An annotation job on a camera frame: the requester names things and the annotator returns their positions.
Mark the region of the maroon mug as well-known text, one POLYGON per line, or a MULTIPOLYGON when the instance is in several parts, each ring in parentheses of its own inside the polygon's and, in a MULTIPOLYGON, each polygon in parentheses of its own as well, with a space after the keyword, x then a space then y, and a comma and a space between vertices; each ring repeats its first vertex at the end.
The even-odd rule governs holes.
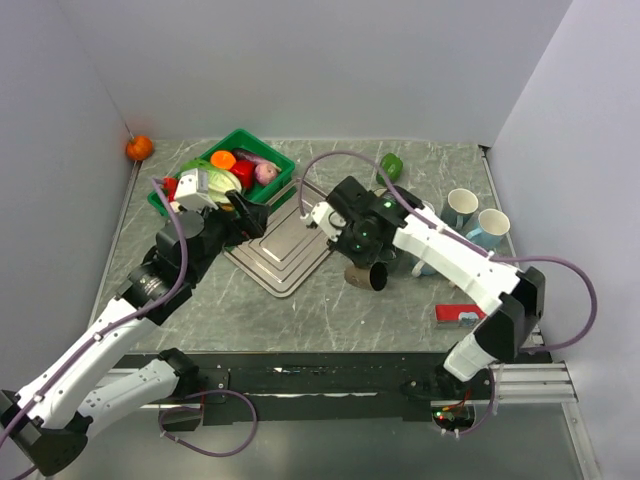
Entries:
POLYGON ((388 271, 381 262, 367 268, 351 265, 344 271, 344 280, 356 288, 379 292, 387 285, 388 271))

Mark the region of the dark grey mug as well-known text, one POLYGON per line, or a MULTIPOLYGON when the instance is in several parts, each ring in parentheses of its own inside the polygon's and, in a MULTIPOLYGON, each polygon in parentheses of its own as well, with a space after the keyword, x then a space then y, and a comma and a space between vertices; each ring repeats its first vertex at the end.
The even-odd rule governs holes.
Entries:
POLYGON ((382 263, 389 275, 402 274, 407 267, 404 252, 397 249, 387 249, 380 252, 378 262, 382 263))

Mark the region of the white mug blue text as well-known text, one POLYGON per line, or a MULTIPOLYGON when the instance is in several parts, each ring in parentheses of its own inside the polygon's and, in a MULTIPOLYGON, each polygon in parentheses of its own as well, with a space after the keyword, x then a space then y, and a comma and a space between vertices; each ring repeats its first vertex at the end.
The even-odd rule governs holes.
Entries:
POLYGON ((461 231, 479 207, 477 196, 470 190, 451 190, 442 206, 440 219, 455 231, 461 231))

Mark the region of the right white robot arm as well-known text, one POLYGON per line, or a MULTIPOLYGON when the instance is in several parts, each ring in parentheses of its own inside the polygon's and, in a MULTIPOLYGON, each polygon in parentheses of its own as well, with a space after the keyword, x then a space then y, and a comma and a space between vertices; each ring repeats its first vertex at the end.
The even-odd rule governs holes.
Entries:
POLYGON ((511 362, 539 322, 545 277, 500 262, 447 226, 419 198, 401 187, 377 196, 354 177, 341 181, 305 217, 329 247, 360 269, 379 255, 400 250, 435 269, 463 291, 484 319, 449 351, 437 378, 439 391, 459 398, 472 378, 494 362, 511 362))

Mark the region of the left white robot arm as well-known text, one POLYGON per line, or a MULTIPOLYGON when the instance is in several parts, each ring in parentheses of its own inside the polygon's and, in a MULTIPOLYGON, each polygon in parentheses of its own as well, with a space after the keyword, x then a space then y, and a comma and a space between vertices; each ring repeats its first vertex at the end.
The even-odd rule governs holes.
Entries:
POLYGON ((32 468, 52 476, 69 466, 107 426, 142 405, 191 399, 199 368, 176 348, 105 387, 99 381, 142 337, 186 303, 220 252, 264 235, 268 206, 227 194, 228 207, 173 213, 154 246, 87 331, 44 373, 1 393, 3 440, 32 468))

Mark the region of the light blue faceted mug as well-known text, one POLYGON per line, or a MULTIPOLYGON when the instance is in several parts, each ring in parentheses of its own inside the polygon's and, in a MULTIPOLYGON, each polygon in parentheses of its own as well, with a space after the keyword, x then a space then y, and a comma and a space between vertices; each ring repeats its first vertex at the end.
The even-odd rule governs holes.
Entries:
POLYGON ((465 238, 487 251, 494 250, 510 228, 511 222, 506 214, 497 209, 485 209, 478 214, 465 238))

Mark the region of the light blue white-bottom mug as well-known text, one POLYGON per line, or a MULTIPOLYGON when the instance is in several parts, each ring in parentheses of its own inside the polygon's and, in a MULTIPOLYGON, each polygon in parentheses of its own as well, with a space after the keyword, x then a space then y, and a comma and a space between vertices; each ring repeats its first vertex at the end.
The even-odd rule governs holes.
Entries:
POLYGON ((436 273, 437 273, 436 269, 432 267, 430 264, 426 263, 425 261, 418 258, 414 260, 414 263, 411 269, 411 275, 414 278, 419 278, 422 276, 431 276, 431 275, 435 275, 436 273))

